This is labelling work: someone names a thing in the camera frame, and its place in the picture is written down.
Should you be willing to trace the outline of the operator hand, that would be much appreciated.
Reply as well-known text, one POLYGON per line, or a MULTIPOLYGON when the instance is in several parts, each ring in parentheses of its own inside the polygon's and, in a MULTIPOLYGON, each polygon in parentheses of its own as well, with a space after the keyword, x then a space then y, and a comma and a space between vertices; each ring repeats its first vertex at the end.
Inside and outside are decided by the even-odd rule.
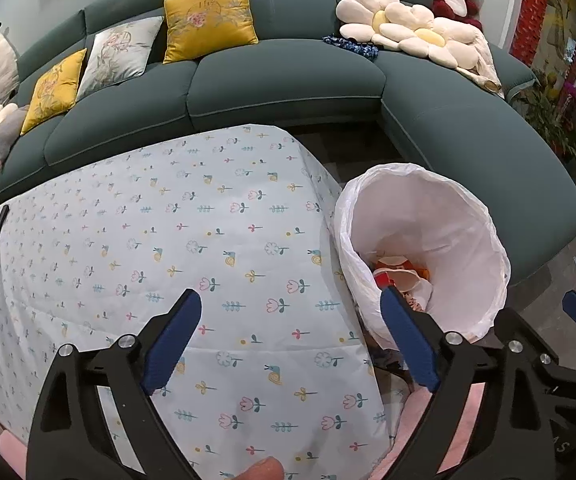
POLYGON ((285 471, 282 464, 273 456, 259 460, 250 466, 242 474, 238 474, 235 480, 283 480, 285 471))

